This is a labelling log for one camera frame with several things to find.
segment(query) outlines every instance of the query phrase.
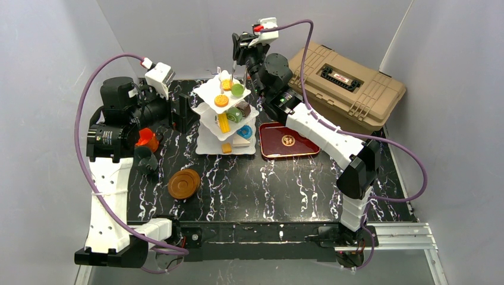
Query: black marble tabletop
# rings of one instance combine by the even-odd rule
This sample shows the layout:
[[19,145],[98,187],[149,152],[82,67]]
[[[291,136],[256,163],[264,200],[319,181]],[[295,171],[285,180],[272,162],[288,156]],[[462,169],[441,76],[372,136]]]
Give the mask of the black marble tabletop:
[[[170,89],[189,94],[193,105],[199,100],[193,89],[202,80],[174,81]],[[262,110],[253,94],[246,99]],[[270,122],[264,112],[256,126]],[[142,175],[134,167],[130,175],[128,220],[148,220],[154,214],[173,214],[182,221],[338,221],[342,198],[336,179],[342,173],[335,161],[321,151],[313,157],[265,160],[261,156],[259,132],[256,154],[207,156],[195,153],[199,122],[187,134],[153,127],[163,133],[156,157],[159,171]],[[383,131],[375,135],[384,136]],[[178,201],[168,193],[168,180],[181,169],[193,169],[201,177],[201,188],[191,198]],[[374,195],[403,198],[398,175],[388,146],[382,148],[382,166]],[[370,221],[415,221],[405,203],[371,201]]]

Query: white tiered tray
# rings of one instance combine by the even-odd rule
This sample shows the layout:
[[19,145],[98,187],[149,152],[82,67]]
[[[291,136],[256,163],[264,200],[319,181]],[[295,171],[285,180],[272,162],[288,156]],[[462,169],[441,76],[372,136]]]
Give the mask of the white tiered tray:
[[252,128],[252,137],[249,139],[250,145],[248,147],[233,147],[230,153],[224,154],[222,152],[222,144],[230,143],[233,145],[233,136],[230,136],[225,141],[219,141],[215,136],[212,135],[212,132],[205,127],[202,123],[198,129],[198,139],[196,140],[197,154],[255,154],[256,153],[256,119],[252,119],[247,125]]
[[247,117],[243,118],[239,123],[231,122],[228,120],[229,128],[231,130],[229,132],[223,133],[221,131],[221,128],[215,121],[215,116],[217,116],[217,113],[207,103],[199,104],[196,108],[193,109],[193,111],[200,115],[200,125],[205,125],[205,127],[221,142],[225,141],[231,135],[235,134],[236,131],[239,130],[242,126],[250,125],[249,122],[257,117],[257,115],[259,115],[259,111],[256,108],[250,106],[250,114]]
[[[231,74],[224,70],[221,72],[220,77],[223,79],[229,79]],[[240,82],[234,79],[233,83],[239,84]],[[226,110],[233,107],[233,105],[238,103],[240,100],[243,100],[251,93],[249,89],[245,89],[241,97],[235,97],[231,94],[231,91],[224,91],[224,95],[228,96],[229,103],[225,107],[217,107],[214,103],[214,99],[215,96],[221,93],[221,81],[219,80],[219,75],[215,75],[215,77],[206,83],[200,85],[198,88],[195,88],[193,92],[200,96],[217,114],[226,112]]]

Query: red clip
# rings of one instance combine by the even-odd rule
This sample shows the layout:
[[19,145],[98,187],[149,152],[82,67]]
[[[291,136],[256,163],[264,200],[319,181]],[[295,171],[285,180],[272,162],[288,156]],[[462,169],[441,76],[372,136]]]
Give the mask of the red clip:
[[257,26],[257,27],[254,27],[254,31],[255,31],[256,33],[260,32],[262,29],[264,29],[264,26],[263,26],[263,25],[259,25],[259,26]]

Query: gold emblem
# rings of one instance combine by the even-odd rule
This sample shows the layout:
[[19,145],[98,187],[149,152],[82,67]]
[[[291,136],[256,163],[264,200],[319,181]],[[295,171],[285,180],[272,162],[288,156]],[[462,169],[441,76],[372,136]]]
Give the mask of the gold emblem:
[[284,135],[282,137],[282,144],[286,147],[292,147],[296,143],[296,139],[292,135]]

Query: tan toolbox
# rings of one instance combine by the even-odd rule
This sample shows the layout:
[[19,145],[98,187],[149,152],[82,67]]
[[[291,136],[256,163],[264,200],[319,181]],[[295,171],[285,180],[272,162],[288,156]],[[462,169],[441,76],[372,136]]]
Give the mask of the tan toolbox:
[[[300,94],[303,51],[289,61],[294,73],[289,85]],[[381,129],[406,92],[404,84],[390,76],[316,43],[308,46],[304,78],[313,108],[344,131],[359,134]]]

